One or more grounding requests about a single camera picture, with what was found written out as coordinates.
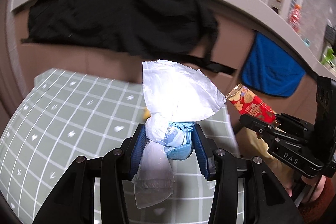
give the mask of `blue gripper pad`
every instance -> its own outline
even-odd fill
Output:
[[[143,153],[143,149],[145,148],[145,145],[146,145],[146,132],[145,132],[145,126],[143,124],[140,129],[137,141],[134,145],[134,149],[131,155],[131,165],[130,165],[131,168],[129,171],[129,175],[131,177],[133,177],[138,172],[139,164],[141,161],[141,157],[142,157],[142,153]]]
[[[197,161],[198,161],[198,165],[199,165],[199,169],[201,171],[201,174],[204,176],[205,179],[208,179],[210,176],[210,172],[209,172],[209,165],[208,165],[208,157],[206,155],[205,149],[202,145],[198,130],[201,127],[196,124],[193,126],[193,131],[191,133],[191,138],[192,138],[192,142],[194,145],[194,149],[195,149],[195,153],[196,153],[196,157],[197,157]],[[201,130],[200,132],[201,134],[201,138],[202,135],[205,139],[205,136],[203,134],[203,131]]]

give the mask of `yellow flower print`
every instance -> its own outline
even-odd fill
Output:
[[[252,91],[248,90],[244,95],[244,102],[251,103],[253,101],[254,96],[255,94]]]
[[[240,100],[240,95],[241,95],[241,91],[239,90],[239,91],[237,91],[237,93],[234,95],[234,96],[232,96],[229,100],[230,101],[239,101]]]
[[[236,109],[238,109],[238,111],[241,111],[243,109],[243,104],[240,101],[234,104],[234,106],[236,107]]]

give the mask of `white candy wrapper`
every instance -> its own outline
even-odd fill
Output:
[[[185,144],[186,136],[170,122],[204,120],[226,101],[200,70],[165,60],[142,63],[142,89],[151,117],[145,124],[149,141],[132,180],[138,208],[160,203],[173,193],[174,176],[164,148]]]

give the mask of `checkered tablecloth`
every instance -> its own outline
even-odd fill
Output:
[[[35,80],[0,140],[0,190],[24,224],[31,224],[44,200],[79,155],[104,156],[120,147],[142,123],[142,86],[51,69]],[[207,137],[238,155],[226,108],[200,122]],[[131,223],[206,223],[214,182],[200,174],[193,153],[171,161],[174,193],[155,206],[138,209],[133,184],[124,182]],[[239,181],[237,223],[243,223],[244,194]],[[95,224],[100,217],[100,180],[94,194]]]

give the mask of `red snack package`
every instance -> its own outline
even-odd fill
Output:
[[[279,125],[274,111],[244,85],[238,84],[226,95],[226,98],[240,114],[249,114],[275,127]]]

